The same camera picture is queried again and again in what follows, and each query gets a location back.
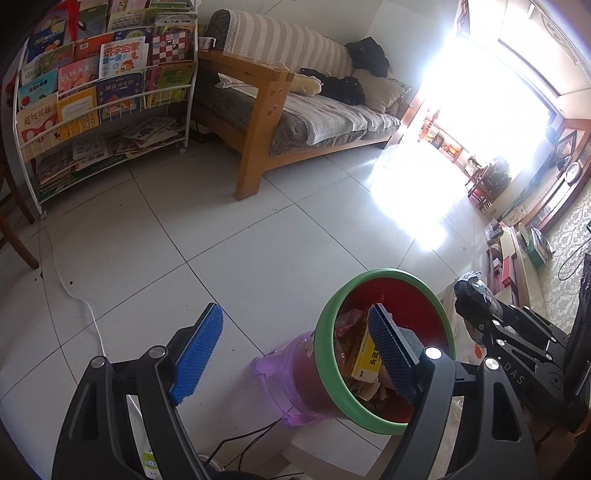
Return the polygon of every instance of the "cardboard box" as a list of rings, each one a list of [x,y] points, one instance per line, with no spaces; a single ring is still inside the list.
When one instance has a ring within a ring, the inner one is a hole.
[[[376,382],[382,358],[369,335],[367,315],[350,330],[349,336],[351,346],[343,373],[363,382]]]

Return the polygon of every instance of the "green rim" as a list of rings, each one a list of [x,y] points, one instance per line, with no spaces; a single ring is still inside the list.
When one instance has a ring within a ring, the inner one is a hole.
[[[445,310],[435,294],[421,280],[402,270],[395,268],[380,268],[370,270],[358,275],[337,291],[325,305],[316,326],[314,335],[314,358],[316,368],[322,380],[324,388],[330,395],[337,408],[349,419],[360,427],[375,433],[384,435],[402,435],[406,423],[396,423],[384,420],[365,409],[349,391],[336,364],[333,347],[333,331],[335,329],[335,318],[345,298],[358,285],[375,278],[391,277],[403,280],[419,289],[425,298],[435,307],[437,314],[443,324],[447,336],[447,345],[452,359],[456,358],[456,344],[453,340],[452,329]]]

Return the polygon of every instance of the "picture book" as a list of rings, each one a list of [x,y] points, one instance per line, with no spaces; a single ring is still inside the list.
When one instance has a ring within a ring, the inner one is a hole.
[[[72,158],[76,161],[90,157],[91,155],[99,155],[107,152],[107,143],[105,137],[101,135],[93,135],[72,145]]]
[[[76,42],[76,48],[74,52],[74,59],[84,60],[88,57],[100,54],[100,47],[103,43],[109,43],[113,41],[112,33],[103,33],[96,37],[84,38]]]
[[[164,130],[166,127],[170,127],[173,123],[174,118],[153,116],[139,125],[128,128],[121,134],[121,136],[141,144],[146,142],[152,135]]]
[[[144,37],[104,44],[100,48],[99,78],[129,73],[130,70],[145,67],[148,49],[149,45],[144,43]]]
[[[41,185],[47,184],[50,180],[71,169],[74,164],[72,151],[68,148],[44,158],[37,168],[37,176]]]
[[[188,47],[185,31],[155,35],[152,38],[152,65],[185,60]]]
[[[75,137],[99,125],[97,111],[86,113],[96,106],[96,88],[87,88],[57,102],[58,121],[72,120],[60,127],[63,140]]]
[[[39,55],[39,75],[50,70],[60,69],[74,61],[74,44],[70,43],[63,47]]]
[[[97,5],[78,13],[78,39],[95,37],[107,32],[106,20],[108,4]]]
[[[125,10],[138,10],[146,6],[147,0],[113,0],[111,15]]]
[[[113,36],[113,40],[129,40],[130,38],[144,37],[146,43],[152,40],[152,27],[136,27],[118,30]]]
[[[137,95],[144,91],[144,74],[129,73],[127,75],[101,80],[99,83],[97,83],[96,89],[98,92],[99,105],[104,105],[122,98]],[[134,110],[139,109],[139,101],[140,98],[123,100],[101,109],[101,123],[111,120],[113,117],[117,118],[127,115],[132,113]]]
[[[25,160],[29,161],[61,143],[59,129],[43,135],[57,122],[57,92],[17,113],[17,133],[21,145],[39,135],[22,149]]]
[[[52,70],[18,89],[18,106],[26,108],[56,91],[57,70]]]
[[[66,21],[55,23],[39,33],[31,35],[28,43],[27,61],[33,61],[42,53],[55,50],[64,44]]]
[[[21,84],[26,85],[39,77],[39,57],[21,68]]]
[[[195,71],[193,62],[179,63],[150,70],[147,90],[189,85]]]
[[[58,70],[57,91],[67,92],[99,77],[99,56],[75,61]]]
[[[132,27],[141,27],[144,25],[147,12],[147,9],[140,8],[138,10],[126,10],[124,12],[112,14],[109,18],[107,32],[114,32]]]

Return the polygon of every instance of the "wall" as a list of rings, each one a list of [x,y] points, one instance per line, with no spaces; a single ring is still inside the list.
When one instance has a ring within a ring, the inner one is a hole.
[[[264,14],[279,0],[203,0],[199,23],[229,8]],[[345,44],[366,37],[382,0],[281,0],[268,15],[310,27],[324,36]]]
[[[458,0],[384,0],[368,30],[394,76],[416,90],[452,31]]]

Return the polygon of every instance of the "patterned wallpaper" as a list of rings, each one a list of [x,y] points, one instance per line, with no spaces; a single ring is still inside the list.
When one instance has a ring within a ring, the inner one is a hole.
[[[565,332],[570,333],[579,305],[578,293],[583,266],[566,281],[558,280],[558,269],[571,253],[589,238],[586,225],[591,220],[591,181],[585,185],[579,198],[569,211],[548,233],[548,241],[556,248],[554,258],[538,269],[540,285],[544,294],[547,318]],[[562,269],[560,277],[567,277],[579,263],[587,244]]]

